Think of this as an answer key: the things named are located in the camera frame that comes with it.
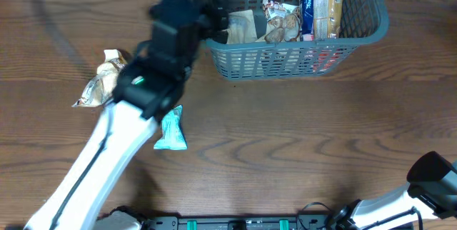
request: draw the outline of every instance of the wood grain surface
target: wood grain surface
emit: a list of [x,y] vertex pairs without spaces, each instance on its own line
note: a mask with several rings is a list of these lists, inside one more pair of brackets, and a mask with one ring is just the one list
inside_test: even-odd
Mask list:
[[[104,49],[149,38],[158,0],[47,0],[77,48],[54,46],[31,0],[0,0],[0,226],[23,224],[83,149],[99,109],[71,108]],[[201,50],[181,100],[189,150],[134,157],[104,205],[191,215],[294,214],[372,199],[430,150],[457,159],[457,0],[386,0],[390,29],[328,76],[229,82]],[[457,221],[426,222],[455,229]]]

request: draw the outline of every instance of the white and brown package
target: white and brown package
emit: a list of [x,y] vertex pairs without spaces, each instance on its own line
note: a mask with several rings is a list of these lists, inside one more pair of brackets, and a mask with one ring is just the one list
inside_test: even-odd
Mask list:
[[104,52],[105,62],[97,68],[97,75],[86,85],[81,98],[73,107],[96,107],[111,97],[111,92],[116,87],[117,76],[127,62],[116,49],[107,49]]
[[343,0],[314,0],[314,38],[338,38]]

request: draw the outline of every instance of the teal candy wrapper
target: teal candy wrapper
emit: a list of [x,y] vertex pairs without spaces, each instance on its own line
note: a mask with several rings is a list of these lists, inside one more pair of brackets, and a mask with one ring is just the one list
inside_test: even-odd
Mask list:
[[156,142],[154,149],[171,149],[175,151],[187,149],[186,139],[179,123],[182,111],[183,107],[179,105],[162,119],[163,136]]

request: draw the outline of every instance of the blue-gray basket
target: blue-gray basket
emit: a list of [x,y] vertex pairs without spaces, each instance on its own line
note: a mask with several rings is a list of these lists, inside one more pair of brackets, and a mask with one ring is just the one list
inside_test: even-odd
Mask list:
[[[298,5],[299,0],[274,0]],[[266,20],[262,0],[231,0],[230,11],[252,9],[258,36]],[[379,41],[388,29],[384,0],[343,0],[338,39],[314,41],[206,45],[217,71],[228,80],[320,76],[332,71],[357,47]]]

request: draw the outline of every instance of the cable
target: cable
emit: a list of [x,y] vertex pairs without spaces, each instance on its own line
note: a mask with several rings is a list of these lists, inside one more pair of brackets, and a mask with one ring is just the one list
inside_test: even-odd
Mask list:
[[[333,214],[333,210],[328,208],[325,204],[323,204],[322,202],[311,202],[311,203],[308,203],[306,206],[304,206],[301,210],[304,211],[305,209],[311,207],[311,206],[315,206],[315,205],[321,205],[323,207],[325,207],[326,209],[328,209],[328,211],[330,211],[331,215]],[[300,222],[300,225],[301,227],[303,227],[304,230],[308,230],[305,225],[303,225],[303,220],[298,218],[298,221]],[[323,226],[320,226],[320,227],[316,227],[316,230],[321,230],[321,229],[325,229],[326,228],[326,225],[327,225],[327,220],[326,222],[324,222],[324,225]]]
[[74,192],[78,189],[79,184],[83,181],[84,177],[87,175],[87,173],[91,170],[92,166],[94,165],[95,161],[98,159],[100,156],[101,152],[106,148],[106,141],[111,135],[111,127],[113,124],[113,109],[112,109],[112,104],[108,103],[105,106],[106,113],[108,114],[108,124],[106,125],[106,134],[103,140],[100,142],[100,147],[95,153],[95,155],[92,157],[91,161],[89,164],[87,164],[86,168],[84,171],[81,173],[79,176],[78,180],[74,183],[74,185],[71,187],[70,192],[66,195],[64,201],[62,201],[62,204],[60,205],[59,209],[57,210],[56,214],[52,218],[51,226],[49,227],[49,230],[54,230],[58,225],[59,225],[59,218],[64,212],[65,206],[68,204],[70,201],[71,197],[73,196]]
[[44,0],[32,0],[33,10],[42,24],[44,24],[46,31],[51,36],[56,45],[65,52],[70,61],[77,65],[83,66],[84,60],[78,54],[78,51],[73,47],[70,41],[65,38],[57,25],[51,20],[44,6]]
[[387,218],[387,219],[384,219],[381,221],[377,221],[362,230],[369,230],[369,229],[372,229],[373,227],[377,227],[377,226],[380,226],[383,224],[387,224],[388,222],[394,221],[396,219],[400,219],[401,217],[408,216],[408,215],[414,215],[414,214],[417,214],[417,217],[418,217],[419,230],[423,230],[422,216],[421,216],[421,213],[419,212],[419,210],[416,209],[416,207],[412,207],[410,210],[399,213],[395,216],[391,216],[390,218]]

